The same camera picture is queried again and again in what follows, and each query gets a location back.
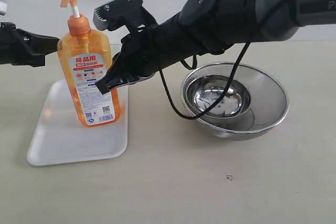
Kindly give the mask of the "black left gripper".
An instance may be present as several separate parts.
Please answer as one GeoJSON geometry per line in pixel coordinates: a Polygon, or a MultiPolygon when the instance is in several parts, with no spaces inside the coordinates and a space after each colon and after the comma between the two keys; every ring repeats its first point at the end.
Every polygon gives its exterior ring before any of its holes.
{"type": "Polygon", "coordinates": [[[1,23],[1,64],[42,67],[45,55],[57,51],[59,38],[34,34],[17,28],[14,23],[1,23]]]}

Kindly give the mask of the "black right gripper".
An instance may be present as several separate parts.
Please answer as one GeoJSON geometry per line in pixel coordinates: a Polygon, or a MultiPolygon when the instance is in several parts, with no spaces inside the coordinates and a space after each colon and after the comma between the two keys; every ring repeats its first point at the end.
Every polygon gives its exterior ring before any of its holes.
{"type": "Polygon", "coordinates": [[[151,78],[158,67],[247,42],[257,24],[255,6],[256,0],[187,0],[179,13],[141,32],[138,49],[115,55],[96,87],[106,94],[151,78]]]}

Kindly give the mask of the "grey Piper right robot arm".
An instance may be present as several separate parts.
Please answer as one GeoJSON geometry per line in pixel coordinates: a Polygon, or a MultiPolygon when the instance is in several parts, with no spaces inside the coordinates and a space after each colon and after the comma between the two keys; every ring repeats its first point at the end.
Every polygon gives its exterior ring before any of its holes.
{"type": "Polygon", "coordinates": [[[101,93],[151,78],[196,55],[220,55],[234,44],[285,41],[300,27],[335,23],[335,0],[187,0],[158,24],[143,0],[113,0],[94,10],[100,30],[126,27],[112,66],[96,82],[101,93]]]}

